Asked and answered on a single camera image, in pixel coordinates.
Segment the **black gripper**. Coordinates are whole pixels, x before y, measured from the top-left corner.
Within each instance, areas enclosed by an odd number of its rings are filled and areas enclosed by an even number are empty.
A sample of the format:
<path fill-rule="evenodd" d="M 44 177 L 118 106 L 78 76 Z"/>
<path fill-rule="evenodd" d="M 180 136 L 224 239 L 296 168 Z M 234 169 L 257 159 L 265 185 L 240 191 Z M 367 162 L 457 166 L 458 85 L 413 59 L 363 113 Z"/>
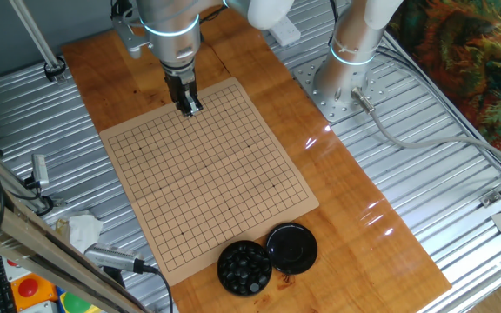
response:
<path fill-rule="evenodd" d="M 197 97 L 197 82 L 194 70 L 166 71 L 165 82 L 169 87 L 171 100 L 176 103 L 177 109 L 184 116 L 194 116 L 203 108 Z"/>

